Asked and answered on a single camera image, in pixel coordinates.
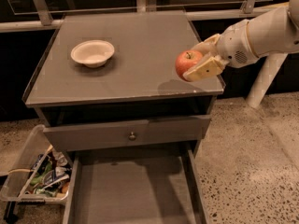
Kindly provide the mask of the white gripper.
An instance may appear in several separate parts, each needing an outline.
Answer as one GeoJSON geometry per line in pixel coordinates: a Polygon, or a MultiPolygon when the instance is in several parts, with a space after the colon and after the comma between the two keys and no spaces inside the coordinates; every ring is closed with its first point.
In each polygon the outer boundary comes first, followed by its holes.
{"type": "Polygon", "coordinates": [[[249,20],[242,20],[229,26],[221,35],[215,34],[194,45],[192,50],[201,52],[204,58],[195,66],[183,73],[183,77],[194,82],[221,74],[228,64],[241,68],[258,61],[249,44],[249,20]]]}

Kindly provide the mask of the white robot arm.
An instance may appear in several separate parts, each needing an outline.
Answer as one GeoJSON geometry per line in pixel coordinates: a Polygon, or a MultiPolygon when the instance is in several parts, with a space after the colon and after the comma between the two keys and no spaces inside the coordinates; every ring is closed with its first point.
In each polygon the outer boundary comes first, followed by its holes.
{"type": "Polygon", "coordinates": [[[299,0],[289,0],[287,7],[278,7],[254,19],[244,19],[215,34],[192,49],[203,58],[183,73],[194,82],[222,73],[226,66],[241,68],[274,53],[299,51],[299,0]]]}

